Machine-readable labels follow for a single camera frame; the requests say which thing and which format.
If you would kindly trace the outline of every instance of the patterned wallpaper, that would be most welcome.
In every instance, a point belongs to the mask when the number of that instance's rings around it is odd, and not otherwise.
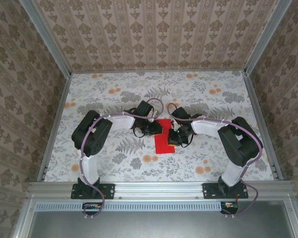
[[[293,180],[298,196],[298,0],[251,77],[283,174]]]
[[[0,0],[0,238],[37,178],[64,82],[18,0]]]
[[[277,0],[35,0],[72,71],[243,68]]]

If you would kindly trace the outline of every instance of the purple cable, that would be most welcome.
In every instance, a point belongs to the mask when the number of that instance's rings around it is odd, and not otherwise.
[[[246,134],[248,134],[248,135],[255,141],[255,143],[256,143],[256,145],[258,146],[258,149],[259,149],[258,156],[257,156],[254,160],[252,160],[252,161],[250,161],[250,162],[248,162],[248,163],[246,164],[246,166],[245,166],[244,170],[242,171],[242,173],[241,173],[241,175],[240,175],[239,178],[240,178],[240,181],[241,181],[243,184],[245,184],[246,186],[248,186],[248,187],[250,187],[250,188],[252,188],[252,189],[254,189],[254,190],[256,191],[256,196],[254,197],[254,200],[251,202],[251,204],[250,204],[246,209],[244,209],[243,211],[241,211],[241,212],[239,212],[239,213],[236,213],[235,216],[240,215],[240,214],[243,214],[244,212],[246,212],[246,211],[247,211],[247,210],[254,204],[254,202],[256,201],[256,199],[258,198],[258,190],[257,190],[256,188],[254,188],[253,186],[251,186],[251,185],[245,183],[245,182],[242,180],[244,174],[245,174],[246,171],[247,171],[247,168],[248,168],[251,164],[253,164],[253,163],[255,163],[256,161],[258,161],[258,160],[260,159],[260,157],[262,157],[263,149],[262,149],[262,147],[261,147],[259,141],[257,140],[257,138],[256,138],[252,133],[250,133],[248,130],[246,130],[245,128],[243,128],[243,127],[241,127],[241,126],[239,126],[239,125],[236,125],[236,124],[234,124],[234,123],[232,123],[232,122],[230,122],[230,121],[227,121],[227,120],[219,120],[219,119],[213,119],[213,118],[203,118],[203,119],[201,119],[201,118],[194,118],[194,119],[181,119],[181,118],[176,118],[176,117],[174,117],[174,116],[170,113],[170,110],[169,110],[169,106],[170,106],[170,105],[173,105],[173,106],[175,107],[175,109],[177,109],[177,106],[176,106],[174,103],[169,103],[168,106],[167,106],[167,111],[168,111],[169,115],[170,115],[171,117],[173,117],[174,119],[176,119],[176,120],[181,120],[181,121],[206,120],[206,121],[214,121],[214,122],[221,122],[221,123],[229,124],[229,125],[232,125],[232,126],[238,128],[238,129],[244,131]]]
[[[84,174],[84,171],[83,171],[83,165],[82,165],[82,164],[83,164],[83,158],[84,158],[84,146],[85,146],[86,140],[87,140],[89,134],[91,133],[91,131],[93,130],[93,128],[96,126],[96,124],[97,124],[101,119],[106,118],[106,117],[126,115],[126,116],[135,117],[135,118],[142,118],[142,119],[155,119],[155,118],[157,118],[158,116],[160,116],[160,115],[163,113],[163,108],[164,108],[164,106],[163,106],[163,102],[162,102],[162,100],[160,100],[159,98],[150,98],[147,102],[149,102],[149,101],[151,101],[151,100],[157,100],[157,101],[159,101],[159,102],[161,103],[161,105],[162,105],[162,110],[161,110],[161,112],[158,113],[157,115],[153,116],[153,117],[142,117],[142,116],[138,116],[138,115],[132,115],[132,114],[129,114],[129,113],[126,113],[126,112],[122,112],[122,113],[114,113],[114,114],[110,114],[110,115],[102,115],[102,116],[100,116],[100,117],[97,118],[97,119],[94,121],[94,123],[89,127],[89,129],[88,129],[88,131],[87,131],[87,133],[86,133],[86,135],[85,135],[85,137],[84,137],[84,139],[83,139],[83,142],[82,142],[82,144],[81,144],[81,148],[80,148],[80,152],[81,152],[80,156],[81,156],[81,157],[80,157],[80,161],[79,161],[79,166],[80,166],[80,172],[81,172],[81,174],[82,174],[82,177],[83,177],[85,183],[86,183],[87,185],[91,186],[92,188],[94,188],[94,189],[101,195],[102,204],[101,204],[99,210],[98,210],[93,216],[97,216],[97,215],[101,212],[101,210],[104,208],[104,205],[105,205],[105,197],[104,197],[104,195],[102,194],[102,192],[101,192],[97,187],[95,187],[94,185],[92,185],[92,184],[87,180],[87,178],[85,177],[85,174]],[[91,206],[91,205],[86,205],[86,206],[84,207],[84,211],[83,211],[83,213],[84,213],[85,217],[88,216],[88,215],[86,214],[86,208],[89,207],[89,206]]]

